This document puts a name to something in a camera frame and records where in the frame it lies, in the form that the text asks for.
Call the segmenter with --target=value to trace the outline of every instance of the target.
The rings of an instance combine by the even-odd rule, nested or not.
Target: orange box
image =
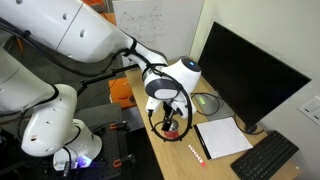
[[[110,101],[119,102],[122,109],[136,106],[136,101],[132,94],[132,90],[128,78],[118,78],[109,80]]]

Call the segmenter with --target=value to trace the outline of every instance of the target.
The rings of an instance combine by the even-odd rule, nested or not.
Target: white robotic arm
[[[180,88],[190,94],[200,78],[200,68],[188,58],[167,66],[162,54],[136,42],[82,1],[1,1],[0,17],[28,32],[32,39],[81,62],[96,62],[124,50],[143,72],[145,90],[150,96],[147,110],[155,111],[164,101],[183,118],[190,115],[186,104],[190,97],[181,93]],[[62,170],[68,161],[61,149],[65,145],[73,161],[89,161],[82,167],[89,166],[101,149],[98,136],[92,135],[80,120],[72,121],[76,99],[72,87],[43,82],[0,47],[0,111],[34,108],[22,148],[33,156],[55,153],[57,170]]]

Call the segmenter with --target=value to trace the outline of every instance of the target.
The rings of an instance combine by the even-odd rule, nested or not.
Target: wooden desk
[[[133,95],[137,102],[141,117],[146,127],[164,179],[239,179],[239,177],[231,169],[230,164],[244,152],[239,152],[218,159],[207,160],[194,129],[191,129],[186,137],[180,142],[163,142],[163,140],[158,138],[151,131],[148,114],[145,111],[148,96],[144,91],[144,85],[141,79],[141,71],[130,70],[126,72],[126,75],[129,79]],[[212,90],[212,87],[208,85],[208,83],[201,77],[194,92],[209,92]],[[198,104],[195,101],[194,104],[197,108],[199,108]],[[160,107],[157,112],[153,113],[153,124],[161,121],[163,119],[163,115],[164,111],[162,107]],[[178,120],[180,126],[179,129],[182,132],[186,127],[187,120],[181,119],[179,115],[175,115],[174,119]],[[193,116],[193,124],[198,124],[206,121],[206,117],[198,113],[195,113]],[[263,137],[266,136],[266,133],[255,136],[245,136],[252,145],[255,145]],[[190,150],[188,149],[189,144],[191,144],[198,152],[200,157],[204,159],[206,167],[202,167],[198,160],[190,152]],[[294,179],[300,173],[301,170],[299,170],[295,164],[289,161],[273,176],[272,179]]]

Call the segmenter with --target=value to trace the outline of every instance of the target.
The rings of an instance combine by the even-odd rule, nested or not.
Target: white wall
[[[320,1],[205,0],[190,56],[199,59],[213,21],[264,49],[312,81],[267,115],[261,125],[278,130],[300,151],[299,179],[320,178],[320,126],[298,109],[320,95]]]

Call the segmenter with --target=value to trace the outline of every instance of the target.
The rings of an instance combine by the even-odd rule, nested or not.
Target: whiteboard
[[[168,60],[189,56],[204,0],[113,1],[117,27]]]

